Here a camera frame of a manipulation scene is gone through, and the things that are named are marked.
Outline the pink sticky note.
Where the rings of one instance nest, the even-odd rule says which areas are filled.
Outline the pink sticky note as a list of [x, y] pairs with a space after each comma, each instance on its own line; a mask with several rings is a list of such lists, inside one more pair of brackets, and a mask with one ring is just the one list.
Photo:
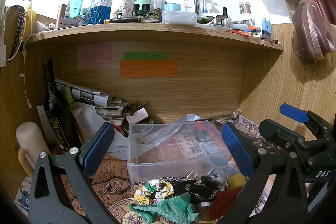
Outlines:
[[77, 69], [112, 67], [112, 44], [91, 44], [77, 47]]

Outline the green knitted cloth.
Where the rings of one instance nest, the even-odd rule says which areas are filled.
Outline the green knitted cloth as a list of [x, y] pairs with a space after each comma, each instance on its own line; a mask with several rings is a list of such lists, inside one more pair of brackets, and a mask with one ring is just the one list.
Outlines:
[[191, 194], [188, 192], [152, 205], [131, 203], [129, 207], [146, 223], [154, 223], [157, 217], [164, 217], [175, 223], [192, 223], [199, 220], [199, 213], [195, 212], [194, 205], [191, 203]]

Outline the teal plastic bottle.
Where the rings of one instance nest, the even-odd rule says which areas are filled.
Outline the teal plastic bottle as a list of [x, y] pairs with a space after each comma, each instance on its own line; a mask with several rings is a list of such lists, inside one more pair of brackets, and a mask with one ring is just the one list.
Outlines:
[[83, 0], [70, 0], [70, 18], [80, 15]]

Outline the floral patterned scrunchie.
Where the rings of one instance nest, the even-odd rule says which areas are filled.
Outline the floral patterned scrunchie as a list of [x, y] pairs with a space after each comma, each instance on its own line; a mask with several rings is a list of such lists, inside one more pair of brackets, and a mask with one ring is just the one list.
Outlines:
[[141, 205], [152, 205], [165, 198], [172, 197], [174, 187], [171, 182], [156, 178], [144, 184], [135, 191], [134, 198]]

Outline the black lace headband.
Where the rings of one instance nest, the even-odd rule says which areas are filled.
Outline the black lace headband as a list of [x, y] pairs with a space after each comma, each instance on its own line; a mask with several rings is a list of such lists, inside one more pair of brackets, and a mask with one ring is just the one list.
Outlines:
[[9, 62], [11, 62], [11, 60], [16, 56], [16, 54], [19, 51], [19, 48], [21, 47], [23, 34], [25, 32], [25, 26], [26, 26], [26, 12], [24, 7], [20, 5], [14, 5], [13, 8], [17, 10], [18, 18], [15, 28], [14, 41], [10, 51]]

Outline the red felt cloth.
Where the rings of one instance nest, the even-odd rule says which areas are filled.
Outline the red felt cloth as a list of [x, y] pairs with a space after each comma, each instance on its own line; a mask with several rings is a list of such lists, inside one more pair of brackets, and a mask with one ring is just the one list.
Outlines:
[[237, 196], [243, 188], [237, 188], [229, 191], [219, 192], [210, 206], [209, 217], [210, 220], [217, 220], [224, 216], [228, 210], [235, 203]]

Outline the clear plastic storage box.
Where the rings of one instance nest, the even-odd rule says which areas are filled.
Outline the clear plastic storage box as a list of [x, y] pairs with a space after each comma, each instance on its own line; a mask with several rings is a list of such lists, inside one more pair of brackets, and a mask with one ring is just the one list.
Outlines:
[[192, 171], [202, 176], [231, 158], [220, 131], [209, 121], [132, 124], [128, 141], [131, 182], [187, 177]]

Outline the small white card box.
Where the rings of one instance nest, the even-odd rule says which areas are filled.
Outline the small white card box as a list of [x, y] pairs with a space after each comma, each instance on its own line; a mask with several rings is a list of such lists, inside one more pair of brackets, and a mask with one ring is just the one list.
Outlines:
[[143, 107], [137, 111], [133, 115], [126, 116], [126, 120], [129, 124], [135, 124], [138, 123], [148, 117], [148, 113], [146, 109]]

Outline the dark wine bottle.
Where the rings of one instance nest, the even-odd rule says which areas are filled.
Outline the dark wine bottle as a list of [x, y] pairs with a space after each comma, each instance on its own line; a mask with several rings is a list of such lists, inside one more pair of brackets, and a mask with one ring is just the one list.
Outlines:
[[52, 60], [44, 60], [42, 67], [46, 86], [43, 105], [56, 140], [63, 151], [67, 152], [73, 147], [80, 148], [82, 142], [77, 124], [65, 95], [56, 86]]

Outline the black patterned cloth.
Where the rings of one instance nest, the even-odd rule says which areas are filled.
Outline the black patterned cloth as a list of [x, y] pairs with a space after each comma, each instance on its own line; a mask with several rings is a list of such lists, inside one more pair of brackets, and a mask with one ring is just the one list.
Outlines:
[[174, 196], [189, 193], [191, 196], [190, 202], [194, 205], [202, 202], [213, 202], [221, 191], [217, 184], [209, 180], [182, 180], [171, 176], [165, 176], [162, 179], [172, 184]]

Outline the orange pen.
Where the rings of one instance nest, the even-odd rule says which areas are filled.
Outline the orange pen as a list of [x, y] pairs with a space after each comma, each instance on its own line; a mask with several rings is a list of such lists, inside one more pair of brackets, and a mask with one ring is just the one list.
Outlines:
[[261, 32], [261, 29], [258, 28], [258, 27], [255, 27], [255, 26], [248, 26], [247, 32], [253, 32], [253, 33], [255, 33], [255, 32]]

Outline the crumpled newspaper pile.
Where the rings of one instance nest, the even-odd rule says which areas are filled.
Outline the crumpled newspaper pile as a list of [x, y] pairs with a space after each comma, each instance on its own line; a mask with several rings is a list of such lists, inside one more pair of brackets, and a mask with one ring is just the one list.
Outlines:
[[245, 137], [250, 138], [251, 140], [265, 140], [265, 138], [260, 135], [259, 126], [242, 116], [242, 111], [240, 109], [229, 114], [210, 117], [209, 121], [217, 127], [222, 127], [222, 125], [231, 122]]

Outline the dark fountain pen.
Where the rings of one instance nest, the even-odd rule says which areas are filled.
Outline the dark fountain pen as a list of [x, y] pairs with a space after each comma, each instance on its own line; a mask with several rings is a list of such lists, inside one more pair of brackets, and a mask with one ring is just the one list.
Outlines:
[[144, 16], [132, 16], [128, 18], [113, 18], [113, 19], [105, 19], [104, 24], [111, 24], [111, 23], [144, 23], [145, 17]]

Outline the orange sticky note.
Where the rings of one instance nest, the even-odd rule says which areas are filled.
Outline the orange sticky note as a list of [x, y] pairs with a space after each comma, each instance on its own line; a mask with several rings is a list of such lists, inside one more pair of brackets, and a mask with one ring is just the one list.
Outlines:
[[178, 60], [121, 60], [120, 76], [128, 78], [178, 77]]

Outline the yellow sponge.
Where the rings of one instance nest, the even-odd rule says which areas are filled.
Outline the yellow sponge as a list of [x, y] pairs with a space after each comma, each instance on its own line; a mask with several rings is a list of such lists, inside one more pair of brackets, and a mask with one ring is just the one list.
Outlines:
[[246, 185], [247, 181], [248, 179], [246, 176], [241, 173], [237, 173], [227, 180], [227, 190], [242, 188]]

